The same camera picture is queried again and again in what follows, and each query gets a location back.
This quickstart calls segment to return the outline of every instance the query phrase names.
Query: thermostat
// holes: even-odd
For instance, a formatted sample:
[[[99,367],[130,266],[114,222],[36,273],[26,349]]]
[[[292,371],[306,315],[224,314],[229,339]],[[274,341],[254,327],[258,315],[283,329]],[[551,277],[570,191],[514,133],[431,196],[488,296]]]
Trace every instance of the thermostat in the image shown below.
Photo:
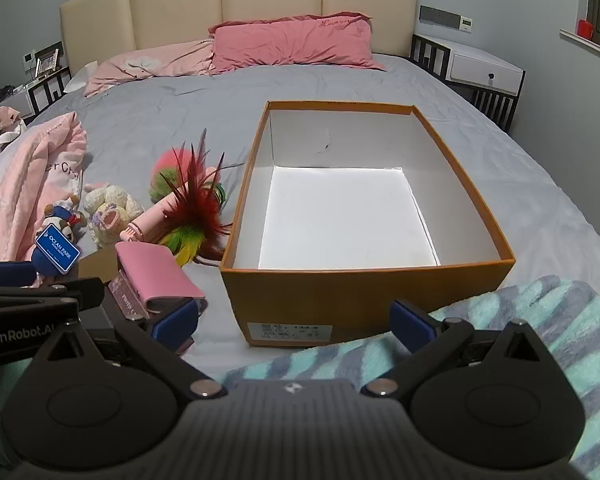
[[[471,26],[473,24],[474,20],[472,20],[471,18],[460,16],[460,30],[464,30],[465,32],[471,32]]]

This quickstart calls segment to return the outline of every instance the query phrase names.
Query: window sill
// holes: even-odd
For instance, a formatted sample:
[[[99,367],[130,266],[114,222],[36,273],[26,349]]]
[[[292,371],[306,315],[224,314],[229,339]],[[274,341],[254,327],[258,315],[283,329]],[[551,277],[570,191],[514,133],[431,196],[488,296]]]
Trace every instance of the window sill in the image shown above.
[[[585,40],[577,34],[569,32],[568,30],[564,30],[563,28],[560,29],[560,35],[563,38],[567,38],[568,40],[576,41],[577,43],[582,44],[583,46],[586,46],[587,48],[594,50],[600,54],[600,46],[597,43],[593,43],[593,41]]]

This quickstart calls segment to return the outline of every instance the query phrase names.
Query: green feather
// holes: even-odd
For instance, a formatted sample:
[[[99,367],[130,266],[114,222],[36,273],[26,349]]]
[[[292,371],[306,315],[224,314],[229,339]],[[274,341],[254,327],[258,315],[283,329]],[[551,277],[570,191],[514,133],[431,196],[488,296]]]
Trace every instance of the green feather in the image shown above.
[[[205,234],[202,230],[191,225],[183,225],[176,227],[162,238],[160,245],[169,248],[179,266],[183,266],[196,257],[204,242]]]
[[[167,184],[167,180],[174,186],[178,181],[178,168],[166,168],[156,175],[151,180],[149,186],[149,196],[152,202],[160,202],[161,199],[171,193],[171,188]]]

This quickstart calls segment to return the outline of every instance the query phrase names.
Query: feather toy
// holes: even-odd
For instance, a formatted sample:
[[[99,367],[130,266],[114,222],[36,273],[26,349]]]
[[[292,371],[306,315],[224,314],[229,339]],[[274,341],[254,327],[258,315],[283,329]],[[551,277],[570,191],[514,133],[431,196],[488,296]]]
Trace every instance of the feather toy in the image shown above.
[[[172,207],[164,210],[164,222],[169,233],[159,243],[171,250],[180,266],[191,261],[204,263],[200,258],[221,260],[224,254],[221,237],[228,235],[231,227],[231,224],[220,221],[220,211],[226,201],[220,184],[224,153],[216,168],[207,168],[205,137],[206,129],[200,136],[198,150],[194,151],[191,146],[191,156],[186,157],[188,165],[183,161],[184,145],[180,153],[173,150],[177,166],[175,182],[172,175],[162,175],[174,201]]]

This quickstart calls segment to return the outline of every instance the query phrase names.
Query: red feather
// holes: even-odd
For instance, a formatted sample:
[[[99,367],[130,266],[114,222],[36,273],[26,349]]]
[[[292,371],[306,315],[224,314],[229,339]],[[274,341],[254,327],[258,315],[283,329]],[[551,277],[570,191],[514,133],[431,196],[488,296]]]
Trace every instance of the red feather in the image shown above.
[[[178,181],[174,185],[168,179],[165,180],[174,193],[175,206],[165,210],[164,217],[168,232],[185,225],[202,230],[205,241],[198,251],[198,256],[206,260],[219,261],[224,254],[221,237],[227,236],[231,228],[231,224],[220,222],[220,204],[214,193],[214,187],[220,178],[224,153],[220,157],[216,170],[211,174],[213,176],[211,186],[209,184],[204,186],[211,176],[206,174],[205,160],[208,152],[205,151],[205,137],[206,128],[200,136],[198,150],[194,151],[193,144],[191,145],[192,157],[186,171],[182,168],[184,144],[179,153],[173,150],[178,164]]]

